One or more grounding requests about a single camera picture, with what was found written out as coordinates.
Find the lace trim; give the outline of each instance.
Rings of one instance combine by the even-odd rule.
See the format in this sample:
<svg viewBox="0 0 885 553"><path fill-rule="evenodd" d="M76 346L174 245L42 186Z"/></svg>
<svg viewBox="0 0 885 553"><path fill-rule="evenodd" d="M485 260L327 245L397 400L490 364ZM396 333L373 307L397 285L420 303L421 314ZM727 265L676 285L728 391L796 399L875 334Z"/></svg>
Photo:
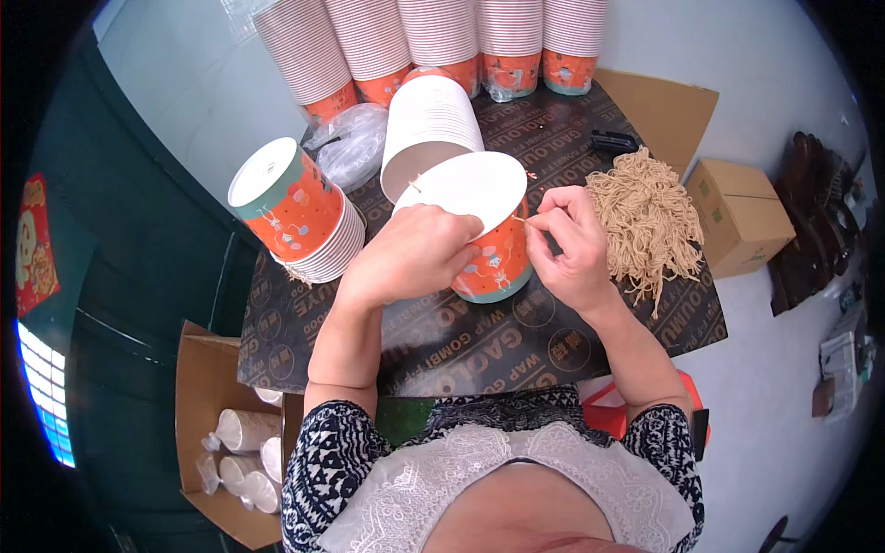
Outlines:
<svg viewBox="0 0 885 553"><path fill-rule="evenodd" d="M564 422L513 433L471 424L379 459L319 545L331 553L420 552L461 492L516 457L547 465L583 489L619 543L666 553L695 525L676 489L617 442L600 448Z"/></svg>

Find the black and white patterned shirt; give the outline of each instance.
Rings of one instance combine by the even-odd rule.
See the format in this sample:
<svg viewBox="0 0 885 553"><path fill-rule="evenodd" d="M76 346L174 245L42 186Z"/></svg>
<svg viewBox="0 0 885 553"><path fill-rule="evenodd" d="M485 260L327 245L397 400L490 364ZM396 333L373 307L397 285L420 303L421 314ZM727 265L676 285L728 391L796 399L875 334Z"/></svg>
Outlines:
<svg viewBox="0 0 885 553"><path fill-rule="evenodd" d="M465 424L518 432L556 421L566 422L600 448L617 442L611 434L587 426L577 388L564 385L436 400L424 431L400 447L431 442ZM647 460L685 499L695 527L673 551L689 551L704 526L704 503L685 414L669 404L650 407L635 418L620 443ZM347 506L375 461L390 452L390 443L358 405L333 400L314 408L304 418L283 483L281 519L286 551L322 551L319 537Z"/></svg>

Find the woman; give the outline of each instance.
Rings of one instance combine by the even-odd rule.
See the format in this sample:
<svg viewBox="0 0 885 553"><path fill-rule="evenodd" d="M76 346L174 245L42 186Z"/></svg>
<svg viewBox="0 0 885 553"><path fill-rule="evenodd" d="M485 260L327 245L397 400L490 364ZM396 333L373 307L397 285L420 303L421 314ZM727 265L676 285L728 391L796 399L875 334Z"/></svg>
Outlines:
<svg viewBox="0 0 885 553"><path fill-rule="evenodd" d="M479 255L468 241L481 230L476 217L416 205L350 264L308 369L283 487L286 551L691 549L704 523L692 403L612 284L582 187L547 191L526 221L527 250L544 286L602 341L627 403L624 439L587 427L570 385L438 400L396 451L379 435L381 308L447 288Z"/></svg>

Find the woman's right hand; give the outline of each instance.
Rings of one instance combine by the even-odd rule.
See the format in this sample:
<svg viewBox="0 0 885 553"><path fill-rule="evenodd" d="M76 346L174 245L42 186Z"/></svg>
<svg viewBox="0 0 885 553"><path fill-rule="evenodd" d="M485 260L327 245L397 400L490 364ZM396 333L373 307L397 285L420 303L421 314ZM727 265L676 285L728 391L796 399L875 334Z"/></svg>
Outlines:
<svg viewBox="0 0 885 553"><path fill-rule="evenodd" d="M549 232L562 253L553 256ZM587 190L580 186L551 188L538 214L526 220L528 258L547 289L559 301L592 320L620 300L606 262L605 229Z"/></svg>

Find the red decoration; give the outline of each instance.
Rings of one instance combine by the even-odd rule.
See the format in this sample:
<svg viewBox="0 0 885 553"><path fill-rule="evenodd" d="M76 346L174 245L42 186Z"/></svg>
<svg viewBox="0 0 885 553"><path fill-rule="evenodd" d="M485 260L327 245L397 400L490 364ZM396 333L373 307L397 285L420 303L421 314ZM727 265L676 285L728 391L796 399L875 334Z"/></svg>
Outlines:
<svg viewBox="0 0 885 553"><path fill-rule="evenodd" d="M21 198L15 285L19 318L61 289L52 258L50 223L46 215L46 180L42 173L27 180Z"/></svg>

